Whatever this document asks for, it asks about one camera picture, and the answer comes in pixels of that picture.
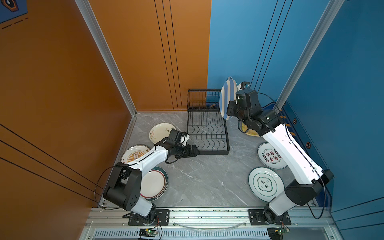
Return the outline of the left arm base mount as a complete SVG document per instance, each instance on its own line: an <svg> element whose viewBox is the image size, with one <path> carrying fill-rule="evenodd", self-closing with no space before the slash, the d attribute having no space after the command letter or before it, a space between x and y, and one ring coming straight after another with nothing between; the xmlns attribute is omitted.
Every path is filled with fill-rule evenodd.
<svg viewBox="0 0 384 240"><path fill-rule="evenodd" d="M169 209L156 209L152 211L147 217L143 217L136 213L130 214L129 226L155 226L157 224L161 226L168 226L170 220Z"/></svg>

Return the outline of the green cloud pattern plate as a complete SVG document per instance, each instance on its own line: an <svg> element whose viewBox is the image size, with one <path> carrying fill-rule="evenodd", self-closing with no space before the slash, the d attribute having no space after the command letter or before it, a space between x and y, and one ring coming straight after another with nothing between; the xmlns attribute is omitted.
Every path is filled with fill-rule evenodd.
<svg viewBox="0 0 384 240"><path fill-rule="evenodd" d="M271 169L259 167L249 174L249 186L260 200L270 202L284 191L285 185L280 176Z"/></svg>

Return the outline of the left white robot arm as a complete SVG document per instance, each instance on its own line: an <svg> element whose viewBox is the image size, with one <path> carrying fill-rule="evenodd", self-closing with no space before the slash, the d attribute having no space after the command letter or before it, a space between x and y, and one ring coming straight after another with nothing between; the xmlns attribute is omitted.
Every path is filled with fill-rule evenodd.
<svg viewBox="0 0 384 240"><path fill-rule="evenodd" d="M126 211L143 217L150 215L156 207L141 196L143 177L171 156L178 160L199 155L197 146L187 143L189 138L186 132L172 129L168 137L157 142L142 157L128 164L115 164L106 183L103 198Z"/></svg>

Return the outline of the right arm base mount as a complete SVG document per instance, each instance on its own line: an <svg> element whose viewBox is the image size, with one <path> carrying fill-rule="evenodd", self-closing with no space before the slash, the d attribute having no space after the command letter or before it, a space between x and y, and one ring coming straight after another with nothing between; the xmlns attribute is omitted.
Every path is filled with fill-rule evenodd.
<svg viewBox="0 0 384 240"><path fill-rule="evenodd" d="M276 217L273 223L268 222L267 218L264 216L264 210L262 209L249 209L249 220L252 226L262 226L262 225L284 225L290 226L292 224L291 218L288 212L285 212L283 215Z"/></svg>

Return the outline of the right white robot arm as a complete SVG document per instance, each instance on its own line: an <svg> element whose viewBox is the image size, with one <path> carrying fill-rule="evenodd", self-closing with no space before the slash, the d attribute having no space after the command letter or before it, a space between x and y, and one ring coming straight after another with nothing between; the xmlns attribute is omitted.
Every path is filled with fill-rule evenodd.
<svg viewBox="0 0 384 240"><path fill-rule="evenodd" d="M241 89L225 96L225 113L254 130L283 157L295 179L264 208L267 222L274 224L295 206L304 206L319 194L326 193L326 184L334 177L323 170L294 140L279 111L262 110L258 92Z"/></svg>

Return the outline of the blue striped plate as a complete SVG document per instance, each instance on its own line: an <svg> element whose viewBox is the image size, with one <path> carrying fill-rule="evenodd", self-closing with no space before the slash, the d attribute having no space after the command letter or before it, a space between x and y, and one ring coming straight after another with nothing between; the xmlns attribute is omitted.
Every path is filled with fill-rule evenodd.
<svg viewBox="0 0 384 240"><path fill-rule="evenodd" d="M238 91L238 84L232 78L228 77L226 82L224 83L221 94L220 94L220 113L224 120L229 120L231 116L227 115L227 109L230 101L234 101L236 99L236 92Z"/></svg>

